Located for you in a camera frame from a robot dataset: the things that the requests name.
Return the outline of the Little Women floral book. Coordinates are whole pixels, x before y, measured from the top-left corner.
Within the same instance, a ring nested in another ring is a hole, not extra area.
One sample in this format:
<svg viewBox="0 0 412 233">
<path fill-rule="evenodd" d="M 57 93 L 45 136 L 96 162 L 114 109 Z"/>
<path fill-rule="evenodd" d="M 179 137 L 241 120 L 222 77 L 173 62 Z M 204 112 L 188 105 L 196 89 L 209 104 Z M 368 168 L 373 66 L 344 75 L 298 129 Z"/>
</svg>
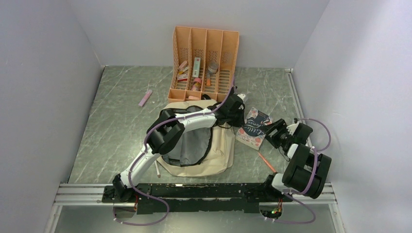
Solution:
<svg viewBox="0 0 412 233">
<path fill-rule="evenodd" d="M 259 150 L 265 138 L 265 133 L 260 127 L 272 124 L 273 119 L 257 108 L 252 107 L 247 114 L 244 123 L 245 124 L 236 132 L 235 138 L 239 142 L 255 150 Z"/>
</svg>

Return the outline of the beige canvas backpack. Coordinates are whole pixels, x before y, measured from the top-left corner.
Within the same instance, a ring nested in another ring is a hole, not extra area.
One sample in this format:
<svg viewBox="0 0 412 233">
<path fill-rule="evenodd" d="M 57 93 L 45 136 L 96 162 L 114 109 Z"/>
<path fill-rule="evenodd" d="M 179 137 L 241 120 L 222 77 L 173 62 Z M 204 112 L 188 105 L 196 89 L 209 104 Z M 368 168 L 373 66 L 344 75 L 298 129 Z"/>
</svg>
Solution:
<svg viewBox="0 0 412 233">
<path fill-rule="evenodd" d="M 217 175 L 233 166 L 235 134 L 222 127 L 200 128 L 184 133 L 175 148 L 157 162 L 177 177 Z"/>
</svg>

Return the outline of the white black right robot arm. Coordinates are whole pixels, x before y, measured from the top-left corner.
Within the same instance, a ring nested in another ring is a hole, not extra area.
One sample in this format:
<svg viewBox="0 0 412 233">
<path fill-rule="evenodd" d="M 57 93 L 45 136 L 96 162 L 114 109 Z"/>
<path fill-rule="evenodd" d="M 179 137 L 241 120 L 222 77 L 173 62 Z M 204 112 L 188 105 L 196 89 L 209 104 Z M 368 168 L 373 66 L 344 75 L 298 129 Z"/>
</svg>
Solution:
<svg viewBox="0 0 412 233">
<path fill-rule="evenodd" d="M 307 145 L 313 129 L 297 120 L 287 125 L 283 119 L 259 129 L 274 148 L 289 158 L 285 171 L 274 173 L 271 183 L 263 186 L 263 197 L 273 201 L 281 193 L 293 193 L 318 198 L 325 186 L 332 159 Z"/>
</svg>

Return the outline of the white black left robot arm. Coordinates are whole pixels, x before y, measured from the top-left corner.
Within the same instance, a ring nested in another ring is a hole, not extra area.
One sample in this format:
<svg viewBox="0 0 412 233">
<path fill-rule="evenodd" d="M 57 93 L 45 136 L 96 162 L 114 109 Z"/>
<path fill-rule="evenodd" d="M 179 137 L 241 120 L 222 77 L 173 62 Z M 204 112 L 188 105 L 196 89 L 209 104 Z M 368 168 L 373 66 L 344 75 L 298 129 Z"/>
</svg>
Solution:
<svg viewBox="0 0 412 233">
<path fill-rule="evenodd" d="M 244 116 L 245 94 L 230 94 L 222 102 L 202 108 L 167 108 L 149 127 L 138 156 L 112 181 L 115 197 L 130 201 L 141 177 L 161 156 L 180 152 L 206 155 L 211 147 L 213 130 L 228 124 L 240 127 Z"/>
</svg>

